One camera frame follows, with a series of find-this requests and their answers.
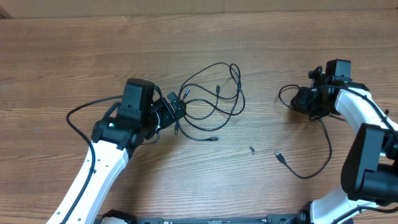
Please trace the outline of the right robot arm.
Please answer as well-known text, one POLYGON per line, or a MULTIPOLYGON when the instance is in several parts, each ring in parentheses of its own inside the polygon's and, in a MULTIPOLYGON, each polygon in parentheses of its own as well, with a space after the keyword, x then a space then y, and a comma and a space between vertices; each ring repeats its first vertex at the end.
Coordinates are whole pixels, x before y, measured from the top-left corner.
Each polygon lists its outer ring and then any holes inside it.
POLYGON ((351 62, 334 59, 308 73, 293 110, 310 120, 342 115, 355 133, 343 164, 340 184, 300 212, 297 223, 351 223, 363 211, 395 213, 397 202, 397 123, 374 102, 369 88, 351 78, 351 62))

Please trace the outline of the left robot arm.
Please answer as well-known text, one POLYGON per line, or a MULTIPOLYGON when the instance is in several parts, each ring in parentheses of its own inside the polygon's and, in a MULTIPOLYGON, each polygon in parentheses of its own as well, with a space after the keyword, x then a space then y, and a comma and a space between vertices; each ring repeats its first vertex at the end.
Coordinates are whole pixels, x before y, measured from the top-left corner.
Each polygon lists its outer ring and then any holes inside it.
POLYGON ((186 104, 154 83, 130 78, 124 93, 95 123, 85 161, 49 223, 94 223, 113 182, 135 149, 186 115, 186 104))

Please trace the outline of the small black debris piece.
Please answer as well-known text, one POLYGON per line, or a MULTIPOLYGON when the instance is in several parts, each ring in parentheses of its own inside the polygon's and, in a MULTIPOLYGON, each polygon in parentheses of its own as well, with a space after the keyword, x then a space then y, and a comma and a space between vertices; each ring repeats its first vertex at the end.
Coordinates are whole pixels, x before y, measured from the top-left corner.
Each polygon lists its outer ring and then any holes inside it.
POLYGON ((252 155, 255 155, 255 153, 256 153, 255 149, 254 149, 252 146, 250 146, 249 149, 250 149, 250 151, 251 151, 251 154, 252 154, 252 155))

